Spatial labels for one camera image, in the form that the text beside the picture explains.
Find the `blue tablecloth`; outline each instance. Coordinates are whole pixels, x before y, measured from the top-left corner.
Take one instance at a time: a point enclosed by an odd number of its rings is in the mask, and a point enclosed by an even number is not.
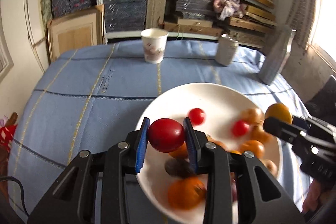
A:
[[[263,111],[282,102],[293,114],[308,115],[281,75],[271,86],[259,81],[264,56],[258,51],[239,47],[233,63],[223,67],[214,61],[216,49],[214,42],[169,41],[164,60],[153,65],[145,63],[142,42],[135,40],[69,51],[52,63],[25,107],[9,158],[8,173],[22,182],[28,212],[79,151],[97,153],[123,141],[145,108],[178,85],[217,83],[245,94]],[[280,183],[301,209],[310,179],[299,165],[283,144]],[[151,204],[134,176],[126,180],[131,224],[174,222]],[[26,220],[19,188],[9,182],[8,191],[11,205]]]

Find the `silver bottle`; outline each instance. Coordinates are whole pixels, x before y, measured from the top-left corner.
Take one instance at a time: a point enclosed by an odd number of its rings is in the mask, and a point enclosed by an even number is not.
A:
[[[291,53],[292,41],[296,30],[287,25],[278,28],[275,33],[275,44],[267,55],[258,76],[266,85],[272,84],[278,73],[281,73]]]
[[[229,36],[228,34],[221,35],[218,39],[218,48],[215,60],[223,66],[230,65],[236,54],[238,46],[239,43],[235,38]]]

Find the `cabinet door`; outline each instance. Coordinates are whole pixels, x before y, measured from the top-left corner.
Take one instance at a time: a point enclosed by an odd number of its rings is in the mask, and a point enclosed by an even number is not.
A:
[[[78,17],[67,16],[51,22],[49,32],[50,57],[55,61],[62,53],[102,44],[100,13]]]

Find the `white bowl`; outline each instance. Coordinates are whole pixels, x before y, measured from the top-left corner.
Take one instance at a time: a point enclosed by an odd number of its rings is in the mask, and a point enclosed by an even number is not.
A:
[[[224,142],[229,149],[237,149],[249,139],[249,136],[234,138],[231,127],[239,119],[239,114],[247,108],[257,107],[243,94],[222,85],[192,83],[181,85],[166,91],[156,98],[144,111],[136,126],[140,129],[144,117],[152,122],[160,118],[172,118],[180,123],[192,108],[201,108],[206,113],[205,122],[195,129],[202,131],[216,140]],[[165,215],[184,224],[202,224],[205,203],[188,211],[172,209],[167,200],[169,185],[177,178],[169,176],[164,164],[171,158],[168,153],[161,153],[148,143],[145,160],[138,182],[149,200]],[[277,178],[282,169],[282,149],[280,141],[274,137],[265,145],[265,159],[272,160],[278,167]],[[207,185],[207,175],[199,176]],[[238,222],[237,202],[233,204],[233,222]]]

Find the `red cloth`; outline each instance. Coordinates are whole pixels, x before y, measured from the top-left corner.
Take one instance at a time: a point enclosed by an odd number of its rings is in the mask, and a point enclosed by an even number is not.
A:
[[[17,125],[0,128],[0,144],[4,146],[9,153],[12,148],[13,136]]]

